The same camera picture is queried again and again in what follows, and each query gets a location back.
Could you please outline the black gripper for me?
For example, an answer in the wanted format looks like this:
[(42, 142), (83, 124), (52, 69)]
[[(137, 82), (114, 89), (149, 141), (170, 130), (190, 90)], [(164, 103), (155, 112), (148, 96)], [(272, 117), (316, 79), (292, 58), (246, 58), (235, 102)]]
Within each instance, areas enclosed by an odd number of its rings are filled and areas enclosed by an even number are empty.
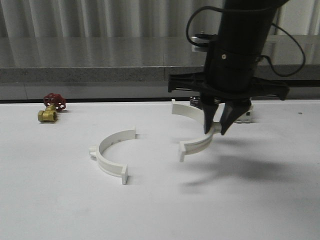
[(273, 95), (285, 100), (289, 87), (281, 81), (254, 76), (265, 42), (231, 41), (228, 44), (211, 41), (202, 72), (171, 74), (168, 91), (185, 90), (200, 92), (204, 113), (204, 133), (211, 127), (219, 107), (213, 98), (228, 101), (220, 118), (222, 136), (229, 127), (250, 109), (250, 98)]

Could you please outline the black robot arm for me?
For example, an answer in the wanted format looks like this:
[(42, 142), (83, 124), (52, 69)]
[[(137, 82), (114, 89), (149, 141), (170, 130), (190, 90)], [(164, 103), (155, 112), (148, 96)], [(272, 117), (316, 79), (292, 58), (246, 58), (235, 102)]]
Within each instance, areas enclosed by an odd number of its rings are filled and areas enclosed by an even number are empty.
[(208, 43), (203, 71), (169, 76), (169, 92), (200, 93), (205, 133), (220, 103), (224, 104), (219, 120), (224, 135), (249, 110), (252, 97), (286, 99), (289, 87), (284, 82), (254, 76), (276, 10), (282, 5), (279, 0), (227, 0), (218, 33)]

